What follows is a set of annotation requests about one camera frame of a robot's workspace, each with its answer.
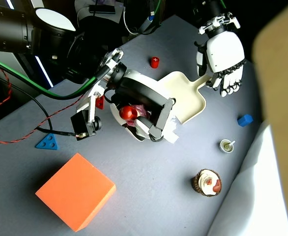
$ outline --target white robotic hand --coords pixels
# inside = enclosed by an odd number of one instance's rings
[[[206,33],[209,40],[204,44],[195,43],[197,52],[197,71],[199,76],[206,73],[207,66],[213,77],[206,86],[218,90],[225,97],[237,92],[241,86],[243,65],[245,64],[243,46],[234,32],[227,31],[226,25],[240,24],[229,12],[227,15],[216,16],[199,29],[200,34]]]

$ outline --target dustpan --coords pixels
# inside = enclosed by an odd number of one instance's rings
[[[185,124],[205,109],[206,100],[200,94],[199,89],[210,78],[205,74],[191,82],[182,72],[175,71],[158,81],[168,90],[170,97],[176,99],[173,111],[181,124]]]

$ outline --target orange block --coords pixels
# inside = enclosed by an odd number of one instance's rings
[[[76,153],[36,195],[77,232],[89,224],[114,192],[115,184]]]

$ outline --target red wire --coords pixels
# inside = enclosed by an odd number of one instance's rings
[[[7,98],[4,99],[2,102],[0,102],[0,106],[4,103],[4,102],[7,102],[8,100],[10,100],[11,98],[11,95],[12,95],[12,84],[10,82],[10,78],[8,77],[8,75],[2,70],[2,72],[4,73],[5,75],[5,78],[7,80],[7,84],[8,84],[8,95],[7,95]]]
[[[77,100],[76,100],[74,103],[72,103],[71,105],[69,105],[69,106],[67,106],[67,107],[64,107],[63,109],[61,109],[61,110],[59,110],[59,111],[57,111],[57,112],[54,112],[51,116],[45,118],[42,122],[40,122],[40,123],[37,125],[36,128],[42,126],[49,118],[53,117],[54,115],[56,115],[56,114],[58,114],[58,113],[60,113],[60,112],[62,112],[62,111],[64,111],[64,110],[66,110],[66,109],[72,107],[73,105],[75,105],[76,103],[78,103],[83,96],[84,96],[84,94],[83,94],[82,96],[80,96],[80,98],[77,99]],[[29,132],[27,135],[25,135],[24,137],[22,137],[22,138],[20,138],[20,139],[16,139],[16,140],[12,140],[12,141],[0,141],[0,144],[13,144],[13,143],[18,143],[18,142],[20,142],[20,141],[22,141],[22,140],[25,140],[25,139],[27,139],[28,137],[30,137],[30,136],[37,130],[36,128],[34,128],[31,132]]]

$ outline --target blue triangular block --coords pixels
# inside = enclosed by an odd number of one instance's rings
[[[36,148],[58,150],[58,144],[53,134],[48,134],[40,143],[37,144]]]

